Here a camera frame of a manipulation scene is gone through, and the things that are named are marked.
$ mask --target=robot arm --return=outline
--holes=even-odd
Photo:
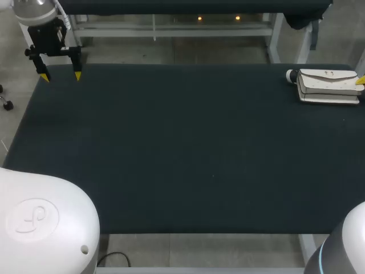
[[[12,0],[0,0],[0,11],[8,8],[11,2]],[[64,20],[57,17],[58,11]],[[71,25],[58,0],[15,0],[14,12],[19,22],[29,27],[33,45],[25,51],[25,55],[33,61],[37,73],[46,81],[51,80],[41,54],[48,57],[68,56],[79,80],[82,71],[81,47],[66,47],[64,43]]]
[[[94,274],[99,218],[79,187],[0,168],[0,273]]]

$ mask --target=black cable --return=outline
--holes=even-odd
[[[112,252],[112,253],[104,255],[103,257],[100,258],[100,260],[98,261],[98,264],[96,266],[98,267],[106,257],[109,257],[110,255],[114,255],[114,254],[123,255],[127,259],[128,267],[132,267],[131,261],[129,260],[128,256],[126,254],[124,254],[123,252]]]

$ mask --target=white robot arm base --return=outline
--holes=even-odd
[[[0,168],[0,273],[93,274],[99,236],[96,208],[79,187]]]

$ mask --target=cable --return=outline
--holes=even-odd
[[[58,0],[54,0],[54,3],[56,4],[56,7],[58,8],[58,10],[61,12],[63,19],[64,19],[64,24],[66,25],[68,30],[71,30],[71,24],[70,21],[68,20],[68,16],[67,14],[64,12],[61,4],[58,2]]]
[[[98,264],[96,266],[98,267],[106,257],[109,257],[110,255],[114,255],[114,254],[123,255],[127,259],[128,267],[132,267],[131,261],[129,260],[128,256],[126,254],[124,254],[123,252],[112,252],[112,253],[104,255],[103,257],[100,258],[100,260],[98,261]]]

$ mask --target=black cloth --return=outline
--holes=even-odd
[[[300,67],[349,69],[51,66],[4,167],[75,183],[102,233],[329,233],[365,201],[365,102],[301,103]]]
[[[332,0],[59,0],[67,14],[284,13],[294,29],[322,19]]]

